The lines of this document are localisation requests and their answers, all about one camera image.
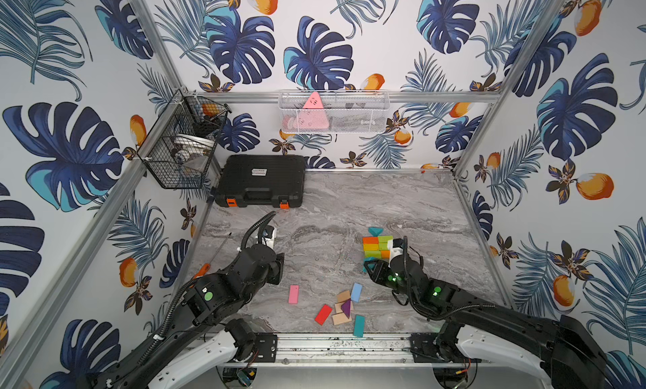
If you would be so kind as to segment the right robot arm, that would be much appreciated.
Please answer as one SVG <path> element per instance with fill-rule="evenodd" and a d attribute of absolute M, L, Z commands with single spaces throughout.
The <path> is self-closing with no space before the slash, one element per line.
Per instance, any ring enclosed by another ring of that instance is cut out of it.
<path fill-rule="evenodd" d="M 553 388 L 604 388 L 607 357 L 581 322 L 518 313 L 478 298 L 423 271 L 408 253 L 406 238 L 395 241 L 398 256 L 368 259 L 370 279 L 389 288 L 402 306 L 441 323 L 435 334 L 413 334 L 417 363 L 489 361 L 538 378 Z"/>

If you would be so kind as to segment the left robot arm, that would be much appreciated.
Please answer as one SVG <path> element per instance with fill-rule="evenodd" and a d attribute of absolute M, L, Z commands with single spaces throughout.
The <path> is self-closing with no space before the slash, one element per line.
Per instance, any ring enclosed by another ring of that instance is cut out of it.
<path fill-rule="evenodd" d="M 147 388 L 188 344 L 250 303 L 267 284 L 281 282 L 284 254 L 263 242 L 276 216 L 267 213 L 245 232 L 234 260 L 226 267 L 183 284 L 161 326 L 129 355 L 101 372 L 76 378 L 74 388 Z"/>

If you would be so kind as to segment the yellow block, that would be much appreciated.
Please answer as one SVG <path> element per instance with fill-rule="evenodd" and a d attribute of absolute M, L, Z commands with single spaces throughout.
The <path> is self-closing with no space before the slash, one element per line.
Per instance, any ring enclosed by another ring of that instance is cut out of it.
<path fill-rule="evenodd" d="M 363 246 L 363 251 L 364 252 L 380 251 L 380 245 L 379 244 L 365 244 Z"/>

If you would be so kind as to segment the pink block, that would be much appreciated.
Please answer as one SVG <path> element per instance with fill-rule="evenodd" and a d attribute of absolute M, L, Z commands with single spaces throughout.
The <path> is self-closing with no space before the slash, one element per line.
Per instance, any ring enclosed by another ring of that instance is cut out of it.
<path fill-rule="evenodd" d="M 299 286 L 298 285 L 291 285 L 289 287 L 288 303 L 290 305 L 296 305 L 296 304 L 299 303 Z"/>

